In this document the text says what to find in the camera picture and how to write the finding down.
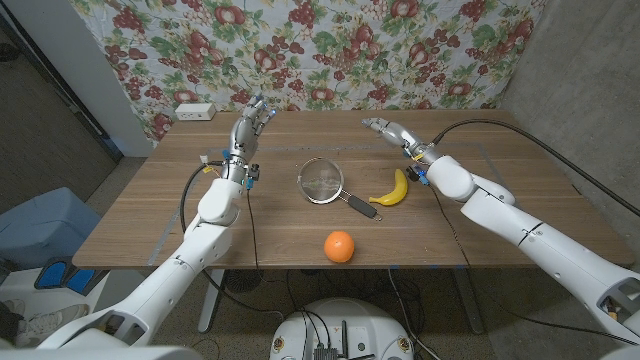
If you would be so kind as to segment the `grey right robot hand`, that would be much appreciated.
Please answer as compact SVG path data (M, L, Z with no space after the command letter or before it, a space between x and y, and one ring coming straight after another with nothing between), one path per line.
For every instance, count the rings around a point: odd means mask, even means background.
M378 134L388 144L400 147L409 157L421 157L430 149L429 144L406 127L383 118L365 118L361 123Z

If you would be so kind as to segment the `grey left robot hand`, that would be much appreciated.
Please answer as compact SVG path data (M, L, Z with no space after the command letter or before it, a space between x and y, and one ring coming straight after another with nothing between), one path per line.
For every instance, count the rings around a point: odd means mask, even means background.
M275 116L276 110L269 107L264 95L261 92L254 94L232 127L230 155L249 162L257 151L259 136Z

